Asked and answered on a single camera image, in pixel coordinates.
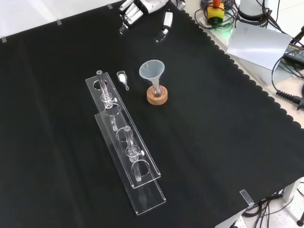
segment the white panel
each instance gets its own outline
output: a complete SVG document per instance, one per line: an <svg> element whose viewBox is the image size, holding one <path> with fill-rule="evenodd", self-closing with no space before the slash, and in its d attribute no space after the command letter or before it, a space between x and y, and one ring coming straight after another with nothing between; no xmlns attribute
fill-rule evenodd
<svg viewBox="0 0 304 228"><path fill-rule="evenodd" d="M227 53L272 70L291 39L287 34L239 22Z"/></svg>
<svg viewBox="0 0 304 228"><path fill-rule="evenodd" d="M0 0L0 37L114 2L117 0Z"/></svg>

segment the white floor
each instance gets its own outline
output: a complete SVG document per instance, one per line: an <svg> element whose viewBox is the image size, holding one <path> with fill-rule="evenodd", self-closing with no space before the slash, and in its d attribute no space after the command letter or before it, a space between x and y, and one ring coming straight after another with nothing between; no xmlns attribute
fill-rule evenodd
<svg viewBox="0 0 304 228"><path fill-rule="evenodd" d="M304 26L303 11L304 0L281 0L277 23L284 32L295 36L301 31L301 27Z"/></svg>
<svg viewBox="0 0 304 228"><path fill-rule="evenodd" d="M298 188L304 194L304 184L300 184ZM283 202L282 198L273 200L270 203L270 213L275 212L283 208L286 204ZM304 197L296 191L293 201L282 211L270 215L269 228L299 228L296 224L297 220L300 219L304 212ZM253 218L239 218L236 226L238 228L254 228L255 221L257 217ZM262 228L267 227L267 221L264 218Z"/></svg>

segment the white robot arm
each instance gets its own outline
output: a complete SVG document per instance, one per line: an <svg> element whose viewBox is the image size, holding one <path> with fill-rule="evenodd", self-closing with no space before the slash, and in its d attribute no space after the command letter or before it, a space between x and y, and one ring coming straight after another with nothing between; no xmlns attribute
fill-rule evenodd
<svg viewBox="0 0 304 228"><path fill-rule="evenodd" d="M123 19L120 33L134 25L143 15L153 13L164 7L169 0L126 0L119 8Z"/></svg>

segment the electronic device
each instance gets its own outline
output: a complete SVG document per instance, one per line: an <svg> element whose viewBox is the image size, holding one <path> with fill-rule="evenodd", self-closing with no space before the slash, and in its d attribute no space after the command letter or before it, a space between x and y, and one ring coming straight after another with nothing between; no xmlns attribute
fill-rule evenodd
<svg viewBox="0 0 304 228"><path fill-rule="evenodd" d="M288 52L295 50L299 50L299 51L288 54ZM304 48L290 43L285 51L283 59L285 59L288 62L298 64L304 67Z"/></svg>
<svg viewBox="0 0 304 228"><path fill-rule="evenodd" d="M224 20L225 12L222 10L224 4L221 0L213 0L212 6L207 7L207 18L214 23L221 23Z"/></svg>

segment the test tube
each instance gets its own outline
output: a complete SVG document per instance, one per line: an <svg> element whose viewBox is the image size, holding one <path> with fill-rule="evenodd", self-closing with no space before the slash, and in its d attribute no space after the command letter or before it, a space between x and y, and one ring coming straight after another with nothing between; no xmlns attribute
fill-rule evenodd
<svg viewBox="0 0 304 228"><path fill-rule="evenodd" d="M115 117L113 115L110 116L110 121L111 121L111 124L112 124L112 127L113 127L113 131L117 132L118 128L117 128L117 125L116 125Z"/></svg>
<svg viewBox="0 0 304 228"><path fill-rule="evenodd" d="M100 98L103 101L106 108L112 108L112 106L113 106L112 95L110 93L108 93L108 90L106 89L105 80L102 77L102 71L98 70L96 72L96 74L97 74L97 78L98 78L98 81L100 84L100 89L102 92L102 95Z"/></svg>
<svg viewBox="0 0 304 228"><path fill-rule="evenodd" d="M128 155L130 156L130 161L134 162L134 164L132 165L133 167L133 172L135 175L135 178L137 181L141 181L141 173L139 170L139 165L138 165L138 151L137 148L134 145L134 141L133 141L133 136L132 136L132 131L131 131L131 127L130 126L125 126L123 128L124 130L124 135L126 137L126 141L127 141L127 145L128 145Z"/></svg>

